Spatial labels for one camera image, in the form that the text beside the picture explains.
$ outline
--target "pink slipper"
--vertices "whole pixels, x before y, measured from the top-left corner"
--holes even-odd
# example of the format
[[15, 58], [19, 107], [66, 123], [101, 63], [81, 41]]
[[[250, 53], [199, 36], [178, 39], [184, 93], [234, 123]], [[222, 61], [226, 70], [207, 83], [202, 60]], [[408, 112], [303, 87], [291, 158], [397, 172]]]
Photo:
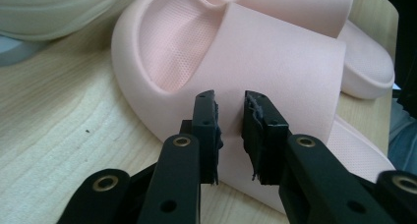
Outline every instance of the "pink slipper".
[[136, 0], [113, 33], [118, 83], [162, 141], [191, 119], [195, 96], [214, 89], [224, 147], [219, 179], [283, 211], [277, 187], [252, 182], [241, 127], [245, 90], [269, 97], [294, 134], [322, 140], [370, 181], [393, 169], [378, 149], [335, 116], [345, 44], [229, 3]]
[[392, 88], [389, 54], [375, 40], [347, 21], [353, 0], [208, 0], [235, 2], [293, 25], [346, 43], [341, 90], [359, 98], [377, 98]]

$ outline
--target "wooden table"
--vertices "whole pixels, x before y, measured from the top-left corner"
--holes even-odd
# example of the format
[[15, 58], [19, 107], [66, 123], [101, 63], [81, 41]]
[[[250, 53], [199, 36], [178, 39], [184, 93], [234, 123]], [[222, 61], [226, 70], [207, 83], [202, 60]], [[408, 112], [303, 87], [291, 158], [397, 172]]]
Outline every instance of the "wooden table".
[[[0, 223], [54, 223], [90, 174], [135, 174], [161, 142], [136, 117], [114, 77], [110, 37], [120, 0], [33, 58], [0, 68]], [[398, 15], [387, 0], [355, 0], [350, 19], [394, 54]], [[387, 152], [390, 95], [340, 96], [338, 113]], [[220, 184], [203, 186], [202, 223], [286, 223], [268, 206]]]

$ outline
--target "mounting hole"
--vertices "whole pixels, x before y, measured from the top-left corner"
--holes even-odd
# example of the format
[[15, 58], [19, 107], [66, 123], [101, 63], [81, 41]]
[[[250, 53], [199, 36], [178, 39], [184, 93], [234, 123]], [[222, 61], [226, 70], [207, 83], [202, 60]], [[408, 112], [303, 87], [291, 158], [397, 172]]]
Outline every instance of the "mounting hole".
[[354, 212], [366, 213], [366, 208], [360, 202], [350, 200], [347, 202], [347, 206]]
[[92, 189], [96, 192], [107, 192], [113, 189], [117, 183], [119, 183], [119, 179], [116, 176], [107, 175], [95, 180]]
[[173, 212], [177, 208], [177, 202], [174, 200], [167, 200], [160, 205], [160, 210], [166, 213]]
[[400, 189], [417, 195], [417, 181], [405, 176], [393, 176], [392, 182]]
[[308, 138], [298, 138], [297, 143], [305, 147], [313, 147], [316, 145], [314, 141]]
[[183, 146], [187, 146], [188, 144], [190, 144], [191, 140], [188, 138], [176, 138], [174, 139], [174, 145], [183, 147]]

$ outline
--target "perforated texture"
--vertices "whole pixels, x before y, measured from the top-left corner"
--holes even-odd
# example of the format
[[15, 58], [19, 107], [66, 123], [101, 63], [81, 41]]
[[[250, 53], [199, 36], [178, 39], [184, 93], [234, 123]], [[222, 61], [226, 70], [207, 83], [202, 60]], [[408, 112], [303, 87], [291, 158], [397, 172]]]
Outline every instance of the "perforated texture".
[[327, 146], [349, 172], [369, 181], [375, 182], [380, 172], [393, 169], [370, 141], [337, 116]]
[[209, 49], [222, 14], [196, 0], [154, 0], [139, 35], [140, 57], [150, 79], [169, 92], [183, 86]]

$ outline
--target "wood grain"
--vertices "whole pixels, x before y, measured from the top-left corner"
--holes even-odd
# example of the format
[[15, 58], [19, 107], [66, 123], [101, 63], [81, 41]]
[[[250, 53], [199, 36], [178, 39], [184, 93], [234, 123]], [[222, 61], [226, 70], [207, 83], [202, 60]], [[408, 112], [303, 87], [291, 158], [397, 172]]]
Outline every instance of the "wood grain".
[[[112, 29], [132, 1], [120, 0], [33, 58], [0, 68], [0, 223], [54, 223], [90, 174], [119, 168], [133, 175], [157, 160], [161, 142], [133, 113], [111, 67]], [[374, 18], [381, 12], [368, 0], [355, 0], [351, 19], [367, 23], [364, 10]], [[382, 25], [375, 21], [374, 38], [391, 52], [397, 18], [395, 12], [382, 16], [387, 14], [393, 18], [385, 17]], [[339, 113], [384, 147], [389, 100], [389, 95], [377, 100], [342, 95]], [[203, 186], [202, 200], [202, 223], [288, 222], [224, 184]]]

